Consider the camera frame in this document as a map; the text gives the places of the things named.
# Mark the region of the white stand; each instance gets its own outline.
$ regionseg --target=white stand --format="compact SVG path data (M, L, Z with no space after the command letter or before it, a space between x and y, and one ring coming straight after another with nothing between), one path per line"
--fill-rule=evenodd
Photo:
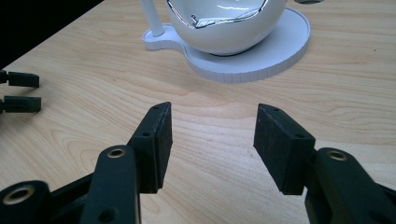
M147 49L177 49L183 52L197 74L219 82L240 83L265 79L292 67L304 56L311 33L308 19L286 7L276 27L262 42L233 56L216 56L186 44L171 24L163 35L143 34Z

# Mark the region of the screw hole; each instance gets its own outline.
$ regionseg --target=screw hole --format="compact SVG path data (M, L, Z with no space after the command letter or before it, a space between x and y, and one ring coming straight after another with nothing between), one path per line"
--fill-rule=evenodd
M117 208L111 207L107 208L99 215L99 221L102 223L109 223L116 219L119 210Z
M330 158L337 160L337 161L346 161L347 160L347 156L342 152L329 151L327 154L330 156Z
M297 138L305 138L305 136L304 136L303 134L300 134L300 133L295 134L295 136L296 136Z
M316 4L323 2L324 0L294 0L294 2L298 4L303 4L303 5L311 5L311 4Z
M125 149L116 148L116 149L113 149L113 150L109 151L107 153L107 156L109 158L115 159L115 158L119 158L119 157L125 155L125 153L126 153Z
M21 203L30 198L34 192L35 187L32 185L14 189L8 195L6 195L6 197L3 199L3 203L7 205Z

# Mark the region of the wooden table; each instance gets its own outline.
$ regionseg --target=wooden table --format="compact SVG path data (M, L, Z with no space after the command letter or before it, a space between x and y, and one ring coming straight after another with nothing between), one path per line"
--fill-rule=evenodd
M168 22L164 1L156 1ZM155 104L173 104L174 144L164 188L142 195L144 223L306 223L303 196L278 192L253 145L258 103L285 110L316 148L353 154L396 189L396 2L325 0L289 7L312 26L305 56L262 81L223 84L194 74L176 50L145 49L137 0L111 0L6 68L40 75L37 114L0 117L0 189L24 180L51 190L94 170L126 144Z

